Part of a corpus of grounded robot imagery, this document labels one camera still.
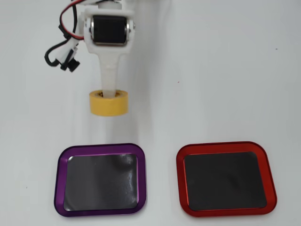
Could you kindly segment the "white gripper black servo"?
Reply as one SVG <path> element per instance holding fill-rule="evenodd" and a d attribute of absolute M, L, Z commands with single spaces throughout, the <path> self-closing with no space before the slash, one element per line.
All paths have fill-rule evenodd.
<path fill-rule="evenodd" d="M 103 96 L 114 97 L 120 57 L 130 52 L 134 42 L 134 12 L 87 8 L 84 16 L 84 42 L 99 58 Z"/>

